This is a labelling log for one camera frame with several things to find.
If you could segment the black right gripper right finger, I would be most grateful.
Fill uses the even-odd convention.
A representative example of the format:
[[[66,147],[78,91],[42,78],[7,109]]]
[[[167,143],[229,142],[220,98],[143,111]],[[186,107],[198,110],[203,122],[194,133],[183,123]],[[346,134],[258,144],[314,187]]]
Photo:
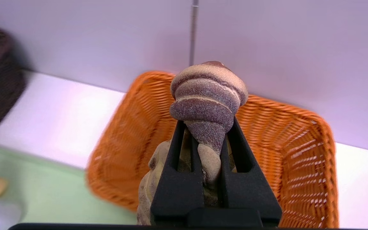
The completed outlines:
[[[219,212],[222,226],[277,226],[282,209],[255,158],[239,122],[226,135],[221,150]]]

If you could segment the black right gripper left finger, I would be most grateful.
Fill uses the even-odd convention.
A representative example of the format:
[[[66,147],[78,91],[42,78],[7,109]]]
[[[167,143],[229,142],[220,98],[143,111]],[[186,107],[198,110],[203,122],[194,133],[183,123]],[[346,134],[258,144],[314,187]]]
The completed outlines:
[[[178,121],[165,166],[152,200],[152,224],[186,224],[188,215],[204,207],[203,168],[198,142],[190,135],[190,171],[178,171],[181,146],[186,125]]]

